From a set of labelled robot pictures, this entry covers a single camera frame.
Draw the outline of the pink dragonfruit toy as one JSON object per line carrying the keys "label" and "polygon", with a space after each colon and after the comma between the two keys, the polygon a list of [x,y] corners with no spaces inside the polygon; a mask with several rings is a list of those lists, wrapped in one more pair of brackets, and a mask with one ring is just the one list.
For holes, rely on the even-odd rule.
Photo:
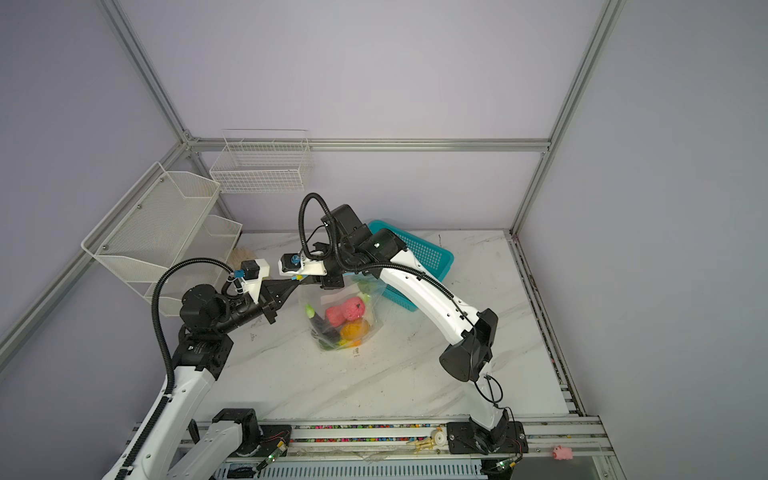
{"label": "pink dragonfruit toy", "polygon": [[330,306],[325,310],[325,319],[335,328],[340,328],[348,321],[354,321],[363,318],[366,313],[365,301],[355,296],[349,298],[339,305]]}

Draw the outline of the clear zip top bag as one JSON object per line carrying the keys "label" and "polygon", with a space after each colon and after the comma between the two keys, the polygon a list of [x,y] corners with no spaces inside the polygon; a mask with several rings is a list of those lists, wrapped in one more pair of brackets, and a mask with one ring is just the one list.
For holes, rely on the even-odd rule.
{"label": "clear zip top bag", "polygon": [[298,301],[310,334],[322,351],[357,348],[374,336],[383,321],[377,307],[386,286],[361,274],[345,274],[341,289],[301,286]]}

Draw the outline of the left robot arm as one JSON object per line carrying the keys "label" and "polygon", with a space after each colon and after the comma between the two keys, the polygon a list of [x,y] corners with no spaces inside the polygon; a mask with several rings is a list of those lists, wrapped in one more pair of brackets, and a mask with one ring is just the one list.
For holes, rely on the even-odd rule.
{"label": "left robot arm", "polygon": [[287,453],[292,429],[264,429],[252,408],[220,410],[206,432],[194,414],[219,379],[234,342],[232,331],[259,317],[269,321],[299,286],[297,280],[250,283],[231,298],[211,285],[189,290],[182,301],[184,326],[176,350],[169,350],[161,327],[154,328],[166,380],[152,409],[108,479],[211,479],[230,457],[256,458],[253,475]]}

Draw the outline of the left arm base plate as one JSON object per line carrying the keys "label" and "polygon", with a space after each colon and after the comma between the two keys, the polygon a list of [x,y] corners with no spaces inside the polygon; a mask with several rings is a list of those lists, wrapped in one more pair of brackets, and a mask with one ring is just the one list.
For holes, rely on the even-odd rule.
{"label": "left arm base plate", "polygon": [[258,429],[248,431],[240,446],[229,456],[234,458],[266,458],[274,451],[286,451],[293,428],[289,424],[260,424]]}

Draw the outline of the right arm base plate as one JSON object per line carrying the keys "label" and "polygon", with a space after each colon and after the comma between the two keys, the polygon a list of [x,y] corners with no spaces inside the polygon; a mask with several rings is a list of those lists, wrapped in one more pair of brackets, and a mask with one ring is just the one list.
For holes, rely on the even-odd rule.
{"label": "right arm base plate", "polygon": [[527,435],[518,421],[501,421],[491,430],[473,421],[446,424],[448,449],[451,454],[527,454]]}

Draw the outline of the yellow lemon toy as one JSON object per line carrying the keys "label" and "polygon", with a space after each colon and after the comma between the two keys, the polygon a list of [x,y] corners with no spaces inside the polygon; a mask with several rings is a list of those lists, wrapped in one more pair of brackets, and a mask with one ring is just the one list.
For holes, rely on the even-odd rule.
{"label": "yellow lemon toy", "polygon": [[371,331],[371,324],[364,318],[348,321],[341,326],[340,336],[343,346],[359,344]]}

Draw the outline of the dark eggplant toy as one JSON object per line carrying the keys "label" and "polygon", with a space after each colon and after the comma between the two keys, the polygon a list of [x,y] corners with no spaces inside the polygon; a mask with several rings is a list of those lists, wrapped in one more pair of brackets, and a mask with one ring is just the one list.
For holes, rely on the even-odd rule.
{"label": "dark eggplant toy", "polygon": [[305,306],[306,316],[312,326],[313,336],[328,346],[337,346],[341,341],[341,335],[331,323],[319,315],[310,305]]}

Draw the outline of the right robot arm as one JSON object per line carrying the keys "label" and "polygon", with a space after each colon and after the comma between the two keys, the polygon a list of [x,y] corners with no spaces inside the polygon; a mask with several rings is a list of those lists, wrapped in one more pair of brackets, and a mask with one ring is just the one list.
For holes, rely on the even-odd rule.
{"label": "right robot arm", "polygon": [[432,275],[401,236],[388,228],[373,232],[347,204],[335,209],[317,193],[302,200],[298,213],[302,271],[320,279],[324,289],[342,286],[351,274],[368,275],[391,286],[413,303],[448,342],[442,368],[473,385],[488,407],[471,420],[490,431],[514,419],[501,406],[504,390],[491,373],[498,315],[473,307]]}

